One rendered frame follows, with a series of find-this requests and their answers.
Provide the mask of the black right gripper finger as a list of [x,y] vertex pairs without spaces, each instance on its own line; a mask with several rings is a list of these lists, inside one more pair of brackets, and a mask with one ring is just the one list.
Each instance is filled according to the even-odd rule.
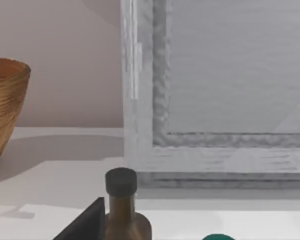
[[105,198],[98,197],[52,240],[104,240]]

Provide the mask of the brown bottle with black cap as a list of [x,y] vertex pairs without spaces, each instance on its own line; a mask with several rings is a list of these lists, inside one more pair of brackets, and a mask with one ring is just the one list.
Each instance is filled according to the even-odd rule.
[[137,188],[133,169],[117,167],[105,174],[109,212],[105,215],[104,240],[153,240],[150,221],[135,209]]

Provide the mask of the dark green round object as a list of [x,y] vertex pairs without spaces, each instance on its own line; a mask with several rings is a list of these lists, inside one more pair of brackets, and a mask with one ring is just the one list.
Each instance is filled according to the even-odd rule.
[[206,235],[202,240],[235,240],[233,237],[223,233],[212,233]]

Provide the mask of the woven wooden basket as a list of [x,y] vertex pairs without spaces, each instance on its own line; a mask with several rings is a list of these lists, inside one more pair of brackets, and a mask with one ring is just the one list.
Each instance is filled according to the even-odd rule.
[[26,63],[0,58],[0,156],[21,113],[30,76]]

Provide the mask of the grey cabinet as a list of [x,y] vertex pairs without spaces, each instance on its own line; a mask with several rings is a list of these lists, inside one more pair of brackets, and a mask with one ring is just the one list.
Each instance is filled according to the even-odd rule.
[[120,0],[146,188],[300,189],[300,0]]

